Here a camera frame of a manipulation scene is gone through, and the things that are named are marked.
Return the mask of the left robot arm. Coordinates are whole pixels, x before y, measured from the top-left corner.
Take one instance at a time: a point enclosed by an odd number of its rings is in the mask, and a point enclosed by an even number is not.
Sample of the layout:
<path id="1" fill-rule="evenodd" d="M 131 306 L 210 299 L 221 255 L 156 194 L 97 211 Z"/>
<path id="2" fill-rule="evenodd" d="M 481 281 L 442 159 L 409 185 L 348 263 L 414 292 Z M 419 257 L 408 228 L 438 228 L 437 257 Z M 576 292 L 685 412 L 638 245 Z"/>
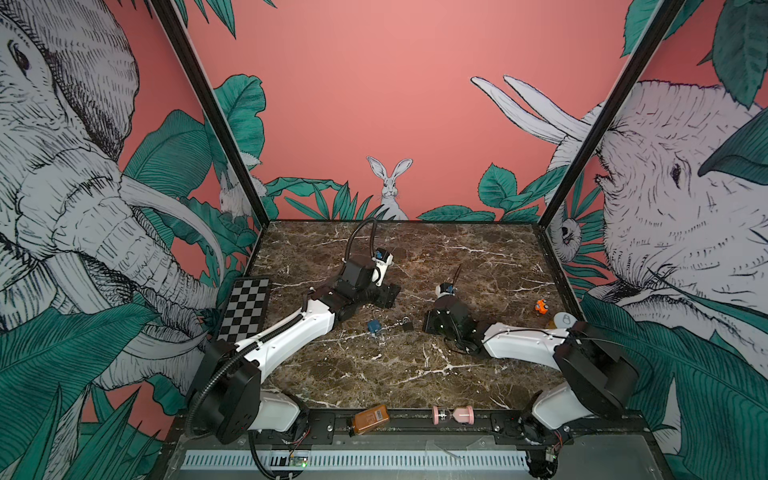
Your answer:
<path id="1" fill-rule="evenodd" d="M 188 394 L 184 434 L 212 435 L 222 444 L 263 430 L 302 438 L 306 408 L 288 394 L 264 393 L 262 384 L 284 361 L 354 316 L 359 307 L 390 308 L 400 287 L 384 281 L 394 256 L 377 249 L 354 255 L 341 273 L 304 295 L 302 305 L 272 327 L 236 343 L 218 340 L 205 354 Z"/>

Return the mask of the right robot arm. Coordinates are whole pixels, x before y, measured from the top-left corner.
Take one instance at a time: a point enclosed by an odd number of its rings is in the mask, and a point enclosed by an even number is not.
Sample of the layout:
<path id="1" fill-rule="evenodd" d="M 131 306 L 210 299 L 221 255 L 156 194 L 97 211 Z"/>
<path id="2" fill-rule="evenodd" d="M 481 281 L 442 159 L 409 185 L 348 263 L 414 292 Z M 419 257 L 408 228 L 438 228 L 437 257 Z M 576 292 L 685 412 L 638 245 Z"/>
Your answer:
<path id="1" fill-rule="evenodd" d="M 567 327 L 555 329 L 478 322 L 451 291 L 438 294 L 425 314 L 423 331 L 452 342 L 464 354 L 559 371 L 564 382 L 535 395 L 519 420 L 526 437 L 537 442 L 582 418 L 621 418 L 640 377 L 624 348 L 585 321 L 573 318 Z"/>

